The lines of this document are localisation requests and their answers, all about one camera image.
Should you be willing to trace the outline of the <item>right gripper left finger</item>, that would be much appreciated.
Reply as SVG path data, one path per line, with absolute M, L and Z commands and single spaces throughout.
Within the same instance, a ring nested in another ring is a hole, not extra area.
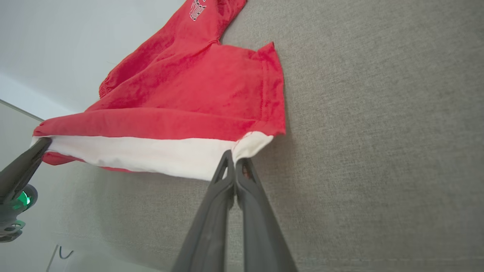
M 223 153 L 173 272 L 224 272 L 228 213 L 234 203 L 235 169 L 231 150 Z

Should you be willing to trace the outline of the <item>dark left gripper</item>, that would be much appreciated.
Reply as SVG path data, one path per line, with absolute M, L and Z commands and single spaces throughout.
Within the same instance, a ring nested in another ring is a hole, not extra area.
M 5 167 L 0 174 L 0 242 L 9 243 L 23 232 L 25 222 L 17 216 L 35 205 L 38 191 L 28 184 L 51 145 L 50 138 L 40 138 L 28 150 Z

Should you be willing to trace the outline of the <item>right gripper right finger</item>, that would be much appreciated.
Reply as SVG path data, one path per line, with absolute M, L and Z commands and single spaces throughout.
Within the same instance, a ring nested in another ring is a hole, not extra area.
M 236 193 L 243 213 L 244 271 L 297 272 L 250 158 L 236 163 Z

